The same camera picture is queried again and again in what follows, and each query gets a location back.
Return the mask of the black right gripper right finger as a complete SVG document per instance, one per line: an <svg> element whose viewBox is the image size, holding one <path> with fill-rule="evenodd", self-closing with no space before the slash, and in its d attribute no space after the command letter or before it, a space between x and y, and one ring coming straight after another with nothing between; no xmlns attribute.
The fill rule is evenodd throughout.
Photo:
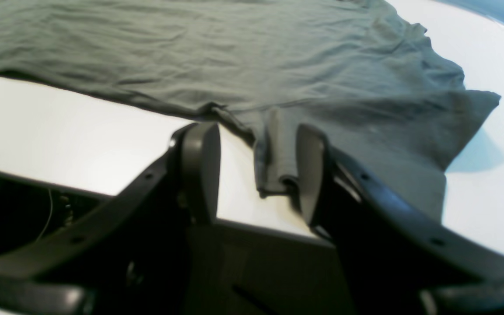
<svg viewBox="0 0 504 315"><path fill-rule="evenodd" d="M504 255L411 206L318 128L297 130L302 217L339 255L359 315L504 315Z"/></svg>

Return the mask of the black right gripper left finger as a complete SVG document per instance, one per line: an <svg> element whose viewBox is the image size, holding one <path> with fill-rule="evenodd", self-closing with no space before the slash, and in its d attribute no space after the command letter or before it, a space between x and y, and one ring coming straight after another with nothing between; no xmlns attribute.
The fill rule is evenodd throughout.
<svg viewBox="0 0 504 315"><path fill-rule="evenodd" d="M65 230L0 255L0 309L24 315L178 315L188 231L216 219L218 124L174 132L167 152Z"/></svg>

